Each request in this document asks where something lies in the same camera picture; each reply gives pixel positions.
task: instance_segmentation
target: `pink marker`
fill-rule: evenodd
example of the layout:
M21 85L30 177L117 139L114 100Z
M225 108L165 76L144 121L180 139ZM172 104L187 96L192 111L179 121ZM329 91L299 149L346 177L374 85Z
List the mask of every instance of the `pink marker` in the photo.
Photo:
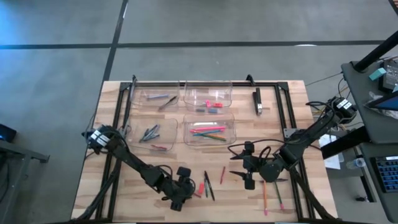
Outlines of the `pink marker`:
M195 128L195 129L191 129L191 132L195 132L195 131L212 131L212 130L224 131L225 127L224 126L220 126L220 127Z

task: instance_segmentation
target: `clear plastic bin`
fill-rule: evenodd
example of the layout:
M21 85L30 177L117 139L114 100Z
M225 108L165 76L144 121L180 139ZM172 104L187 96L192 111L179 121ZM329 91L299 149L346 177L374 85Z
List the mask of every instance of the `clear plastic bin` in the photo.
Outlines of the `clear plastic bin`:
M232 144L235 140L234 116L231 113L184 116L184 142L189 146L220 146Z
M147 129L159 125L155 134L158 137L143 141ZM178 122L176 119L131 119L130 132L126 135L127 144L131 147L151 149L154 151L169 151L173 148L177 137Z
M132 103L137 106L157 109L175 97L166 107L170 108L177 106L179 96L180 82L167 83L167 86L146 86L146 83L138 83L134 90Z
M230 81L186 82L185 106L198 114L225 113L232 104Z

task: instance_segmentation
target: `wooden table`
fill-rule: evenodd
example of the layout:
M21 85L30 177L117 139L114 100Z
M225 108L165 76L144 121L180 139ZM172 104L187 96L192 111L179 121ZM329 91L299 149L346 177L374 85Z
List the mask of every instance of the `wooden table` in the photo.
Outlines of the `wooden table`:
M290 96L294 107L295 119L299 128L307 128L313 123L310 108L305 106L308 101L307 92L303 81L288 81ZM111 125L113 122L116 100L118 97L120 82L105 82L98 103L98 111L95 117L95 127L101 124ZM251 87L234 87L233 103L230 112L234 114L236 128L236 142L253 141L264 138L276 138L283 140L280 128L275 91L273 88L262 87L261 98L263 113L256 116L253 108ZM119 180L118 197L114 209L114 222L292 222L296 221L296 212L293 200L292 186L289 181L278 184L285 210L279 208L279 201L272 183L267 184L268 216L263 214L262 184L256 181L255 190L245 190L244 182L237 175L230 174L230 170L245 171L242 161L231 161L232 155L226 146L191 147L183 141L183 117L189 112L183 102L183 88L180 90L178 110L158 113L155 110L147 110L133 106L131 117L136 118L175 118L178 121L176 143L167 153L159 153L148 149L131 147L131 152L144 162L153 165L166 164L176 173L179 166L185 166L192 170L191 178L197 185L203 181L203 171L210 176L216 201L211 197L193 197L183 205L181 212L172 211L170 201L161 201L162 194L157 194L144 181L140 175L127 165L122 165ZM285 117L289 123L287 108ZM271 146L272 152L278 149L280 143L260 142L256 144L256 155L261 149ZM80 184L76 195L72 218L83 213L86 206L91 203L98 193L101 185L105 155L92 155L84 163ZM318 149L307 148L304 154L305 165L310 188L326 210L336 217L336 208L331 193L328 176L323 163L322 154ZM223 166L226 172L222 185L220 176ZM289 174L283 171L281 178L289 178ZM255 180L261 180L258 174ZM300 192L302 207L307 214L303 193Z

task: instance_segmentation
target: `concrete floor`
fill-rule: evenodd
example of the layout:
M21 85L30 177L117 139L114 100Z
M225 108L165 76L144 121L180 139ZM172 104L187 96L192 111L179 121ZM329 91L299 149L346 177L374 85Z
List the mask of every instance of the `concrete floor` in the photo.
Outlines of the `concrete floor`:
M0 45L111 43L122 0L5 0ZM387 0L130 0L120 43L382 40L398 29ZM375 45L119 49L110 80L304 80L340 72ZM397 54L394 49L389 54ZM16 143L50 154L32 164L15 223L68 220L109 49L0 50L0 123ZM337 94L341 75L307 88L310 100ZM339 217L388 223L378 203L353 201L359 178L331 179Z

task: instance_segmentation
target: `orange pencil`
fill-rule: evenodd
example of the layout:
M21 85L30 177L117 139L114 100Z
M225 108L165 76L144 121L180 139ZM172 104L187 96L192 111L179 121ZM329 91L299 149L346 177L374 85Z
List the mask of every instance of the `orange pencil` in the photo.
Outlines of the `orange pencil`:
M263 182L263 194L264 194L264 215L268 215L268 208L267 208L267 182Z

